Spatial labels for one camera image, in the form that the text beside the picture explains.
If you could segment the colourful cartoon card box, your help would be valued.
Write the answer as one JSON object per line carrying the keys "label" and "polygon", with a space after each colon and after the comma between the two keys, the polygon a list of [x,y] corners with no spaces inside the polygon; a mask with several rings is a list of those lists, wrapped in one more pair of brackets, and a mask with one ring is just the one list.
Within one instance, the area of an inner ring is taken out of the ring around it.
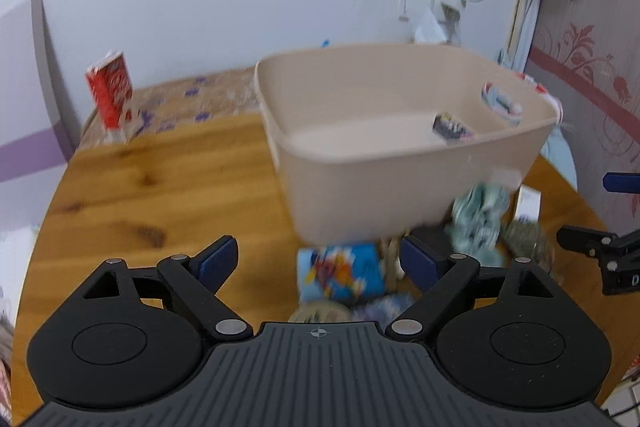
{"label": "colourful cartoon card box", "polygon": [[475,136],[468,126],[449,113],[440,113],[435,116],[432,131],[445,142],[464,142]]}

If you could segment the green fabric scrunchie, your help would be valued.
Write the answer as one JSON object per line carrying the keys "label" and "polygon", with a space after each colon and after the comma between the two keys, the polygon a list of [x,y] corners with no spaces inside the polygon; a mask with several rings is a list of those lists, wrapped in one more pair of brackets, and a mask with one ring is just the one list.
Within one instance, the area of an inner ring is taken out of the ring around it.
{"label": "green fabric scrunchie", "polygon": [[497,243],[501,219],[509,204],[508,192],[496,184],[476,184],[458,197],[445,228],[454,252],[473,257],[482,267],[502,268],[504,258]]}

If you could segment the light blue blanket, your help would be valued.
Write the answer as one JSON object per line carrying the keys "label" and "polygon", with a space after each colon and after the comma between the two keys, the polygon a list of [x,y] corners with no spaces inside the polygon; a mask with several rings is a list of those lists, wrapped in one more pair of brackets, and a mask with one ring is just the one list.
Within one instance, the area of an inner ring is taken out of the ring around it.
{"label": "light blue blanket", "polygon": [[560,127],[555,127],[540,150],[540,155],[554,167],[565,181],[577,191],[577,170],[570,144]]}

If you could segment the blue cartoon tissue pack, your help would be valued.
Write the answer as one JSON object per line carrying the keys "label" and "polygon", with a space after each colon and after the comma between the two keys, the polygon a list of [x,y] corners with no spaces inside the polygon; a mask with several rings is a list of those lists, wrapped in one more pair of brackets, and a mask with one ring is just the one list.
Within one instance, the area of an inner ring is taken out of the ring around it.
{"label": "blue cartoon tissue pack", "polygon": [[299,249],[296,277],[300,303],[320,299],[356,303],[386,291],[373,243]]}

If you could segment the white medicine box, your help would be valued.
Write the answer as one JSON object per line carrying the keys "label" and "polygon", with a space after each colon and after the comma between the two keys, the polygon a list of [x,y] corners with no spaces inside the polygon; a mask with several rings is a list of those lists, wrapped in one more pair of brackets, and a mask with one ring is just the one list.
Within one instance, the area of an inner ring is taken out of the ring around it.
{"label": "white medicine box", "polygon": [[518,190],[513,220],[537,222],[541,208],[541,193],[533,187],[522,185]]}

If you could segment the beige plastic storage bin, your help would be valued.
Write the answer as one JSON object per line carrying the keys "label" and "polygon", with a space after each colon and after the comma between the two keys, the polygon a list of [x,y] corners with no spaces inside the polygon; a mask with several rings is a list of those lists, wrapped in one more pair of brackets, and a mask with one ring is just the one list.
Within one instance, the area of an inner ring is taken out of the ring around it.
{"label": "beige plastic storage bin", "polygon": [[[479,183],[516,190],[557,125],[527,83],[446,44],[355,44],[262,58],[254,85],[294,230],[333,245],[436,225]],[[514,126],[485,105],[486,82],[523,107]],[[449,113],[474,133],[445,142]]]}

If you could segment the red white milk carton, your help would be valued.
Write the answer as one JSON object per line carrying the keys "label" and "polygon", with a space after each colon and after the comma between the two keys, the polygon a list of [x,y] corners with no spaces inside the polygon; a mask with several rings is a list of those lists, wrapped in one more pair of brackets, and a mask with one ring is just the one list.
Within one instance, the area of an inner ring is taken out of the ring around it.
{"label": "red white milk carton", "polygon": [[108,139],[129,142],[134,135],[138,110],[134,107],[134,89],[124,54],[107,54],[91,65],[85,76]]}

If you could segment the white purple headboard panel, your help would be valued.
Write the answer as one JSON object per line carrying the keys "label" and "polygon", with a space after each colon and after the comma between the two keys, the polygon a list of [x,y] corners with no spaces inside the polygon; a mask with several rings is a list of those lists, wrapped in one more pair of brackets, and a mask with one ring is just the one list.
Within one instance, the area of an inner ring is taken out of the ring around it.
{"label": "white purple headboard panel", "polygon": [[74,148],[51,82],[42,0],[1,15],[1,230],[40,225]]}

